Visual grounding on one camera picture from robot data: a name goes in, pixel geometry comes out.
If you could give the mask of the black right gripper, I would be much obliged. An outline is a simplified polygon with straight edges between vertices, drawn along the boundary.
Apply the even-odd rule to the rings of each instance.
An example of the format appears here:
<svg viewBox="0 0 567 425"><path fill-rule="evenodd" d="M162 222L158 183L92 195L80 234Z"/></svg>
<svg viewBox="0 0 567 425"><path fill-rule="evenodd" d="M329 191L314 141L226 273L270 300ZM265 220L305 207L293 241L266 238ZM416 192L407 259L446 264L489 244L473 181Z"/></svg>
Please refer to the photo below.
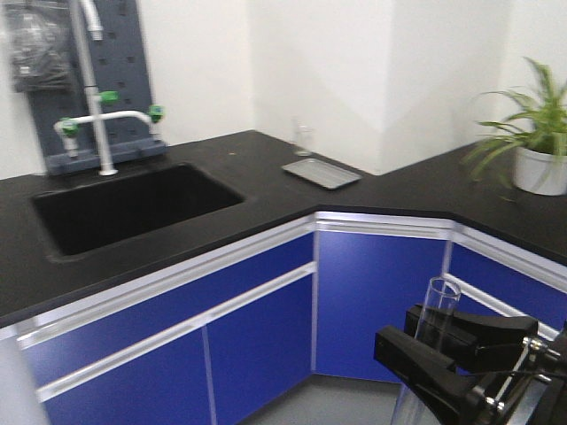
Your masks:
<svg viewBox="0 0 567 425"><path fill-rule="evenodd" d="M405 313L404 332L376 332L374 358L441 424L545 424L566 398L566 329L538 335L530 316L454 311L438 352L412 336L423 306Z"/></svg>

